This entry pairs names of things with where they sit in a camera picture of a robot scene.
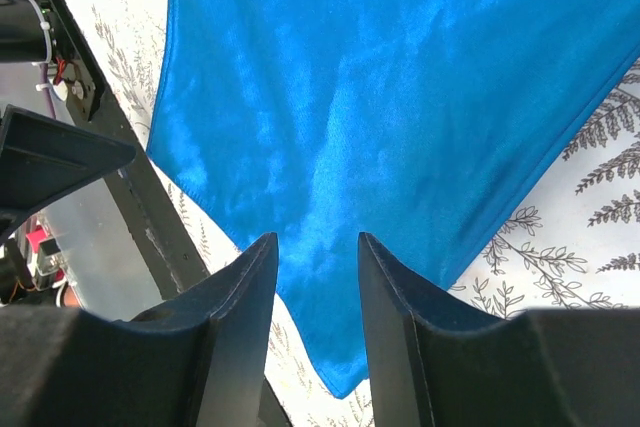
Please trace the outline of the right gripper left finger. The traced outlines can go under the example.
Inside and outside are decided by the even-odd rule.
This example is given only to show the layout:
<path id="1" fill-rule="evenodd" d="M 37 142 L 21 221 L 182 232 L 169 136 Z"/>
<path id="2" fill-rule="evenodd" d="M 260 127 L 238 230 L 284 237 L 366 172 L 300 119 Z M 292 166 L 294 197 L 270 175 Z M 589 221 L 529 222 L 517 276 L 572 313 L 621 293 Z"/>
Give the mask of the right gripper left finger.
<path id="1" fill-rule="evenodd" d="M 275 426 L 265 379 L 278 271 L 267 233 L 130 321 L 78 308 L 1 311 L 5 426 Z"/>

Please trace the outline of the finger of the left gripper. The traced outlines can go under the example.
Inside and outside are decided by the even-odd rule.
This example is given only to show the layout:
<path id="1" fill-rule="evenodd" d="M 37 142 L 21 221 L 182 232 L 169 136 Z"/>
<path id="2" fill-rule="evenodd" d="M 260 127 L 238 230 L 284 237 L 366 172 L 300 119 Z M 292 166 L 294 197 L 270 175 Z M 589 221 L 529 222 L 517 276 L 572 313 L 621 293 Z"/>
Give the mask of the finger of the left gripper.
<path id="1" fill-rule="evenodd" d="M 1 240 L 135 156 L 135 147 L 125 142 L 7 105 L 1 118 Z"/>

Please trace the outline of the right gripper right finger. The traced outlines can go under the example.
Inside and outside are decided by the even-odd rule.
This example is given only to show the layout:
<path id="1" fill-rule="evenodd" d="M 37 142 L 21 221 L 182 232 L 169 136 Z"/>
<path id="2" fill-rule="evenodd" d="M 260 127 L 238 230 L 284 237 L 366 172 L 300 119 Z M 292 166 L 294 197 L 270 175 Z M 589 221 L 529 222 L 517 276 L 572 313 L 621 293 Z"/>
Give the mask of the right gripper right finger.
<path id="1" fill-rule="evenodd" d="M 528 310 L 503 320 L 358 239 L 379 426 L 635 426 L 639 314 Z"/>

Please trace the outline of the blue satin napkin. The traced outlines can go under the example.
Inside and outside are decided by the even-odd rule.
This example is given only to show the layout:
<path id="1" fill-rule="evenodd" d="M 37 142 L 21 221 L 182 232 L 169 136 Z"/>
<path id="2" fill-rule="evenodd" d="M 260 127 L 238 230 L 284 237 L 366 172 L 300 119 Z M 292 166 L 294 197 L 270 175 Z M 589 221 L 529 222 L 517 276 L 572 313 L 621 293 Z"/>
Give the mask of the blue satin napkin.
<path id="1" fill-rule="evenodd" d="M 337 398 L 357 238 L 452 286 L 639 55 L 639 0 L 168 0 L 147 151 L 277 292 Z"/>

